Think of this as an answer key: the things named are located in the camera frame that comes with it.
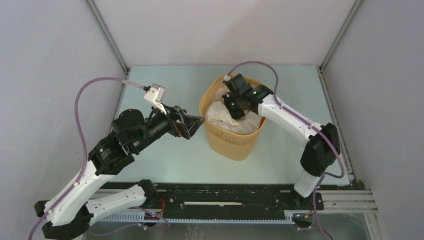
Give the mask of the translucent cream trash bag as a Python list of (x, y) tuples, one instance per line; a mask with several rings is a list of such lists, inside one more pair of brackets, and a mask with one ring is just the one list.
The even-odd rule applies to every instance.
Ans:
[(212, 104), (205, 113), (205, 119), (213, 125), (238, 135), (249, 135), (256, 132), (262, 121), (262, 117), (252, 111), (245, 111), (245, 116), (233, 119), (229, 110), (224, 105), (222, 95), (229, 92), (226, 86), (220, 87), (212, 100)]

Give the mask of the orange plastic trash bin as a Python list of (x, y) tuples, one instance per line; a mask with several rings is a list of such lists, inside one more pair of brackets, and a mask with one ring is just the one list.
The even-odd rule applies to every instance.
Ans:
[[(206, 116), (207, 110), (214, 101), (219, 90), (225, 86), (224, 76), (218, 77), (207, 89), (199, 103), (199, 112), (202, 117)], [(220, 128), (208, 120), (204, 122), (204, 128), (209, 146), (218, 154), (234, 161), (242, 161), (248, 157), (253, 150), (257, 138), (267, 122), (265, 117), (260, 119), (258, 130), (251, 134), (240, 135)]]

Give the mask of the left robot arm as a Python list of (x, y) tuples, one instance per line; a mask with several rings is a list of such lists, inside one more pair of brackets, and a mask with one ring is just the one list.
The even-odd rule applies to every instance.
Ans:
[(49, 201), (35, 204), (36, 214), (46, 218), (44, 237), (72, 240), (106, 216), (129, 208), (156, 206), (159, 193), (149, 179), (107, 197), (92, 199), (92, 195), (163, 135), (190, 139), (204, 122), (203, 117), (189, 115), (178, 106), (155, 109), (148, 118), (137, 109), (123, 111), (112, 121), (111, 133), (89, 152), (85, 168), (66, 189)]

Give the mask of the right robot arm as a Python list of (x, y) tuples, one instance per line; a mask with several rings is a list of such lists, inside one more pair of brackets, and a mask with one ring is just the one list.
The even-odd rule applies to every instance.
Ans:
[(322, 125), (286, 105), (263, 84), (252, 86), (241, 75), (225, 75), (223, 83), (228, 88), (222, 98), (225, 107), (235, 120), (251, 111), (276, 123), (295, 137), (304, 150), (300, 158), (302, 167), (291, 194), (291, 204), (304, 209), (311, 202), (311, 194), (320, 184), (321, 177), (335, 161), (340, 162), (340, 141), (337, 128), (332, 123)]

